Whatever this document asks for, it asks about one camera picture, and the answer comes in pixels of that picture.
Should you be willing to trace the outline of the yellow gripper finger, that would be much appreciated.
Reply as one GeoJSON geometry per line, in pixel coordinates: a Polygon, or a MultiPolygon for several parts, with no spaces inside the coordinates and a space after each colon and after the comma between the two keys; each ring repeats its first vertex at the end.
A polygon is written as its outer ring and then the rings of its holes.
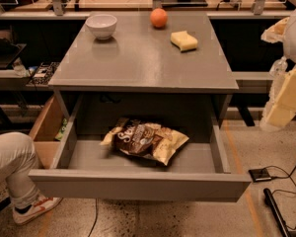
{"type": "Polygon", "coordinates": [[[275,76],[259,126],[282,129],[296,116],[296,66],[275,76]]]}

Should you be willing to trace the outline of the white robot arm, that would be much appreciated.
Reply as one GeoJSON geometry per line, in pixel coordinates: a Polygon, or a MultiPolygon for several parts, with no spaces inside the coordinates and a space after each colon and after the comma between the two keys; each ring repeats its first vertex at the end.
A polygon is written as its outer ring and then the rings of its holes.
{"type": "Polygon", "coordinates": [[[278,131],[296,116],[296,9],[265,30],[260,38],[283,44],[282,57],[269,70],[273,82],[260,121],[263,130],[278,131]]]}

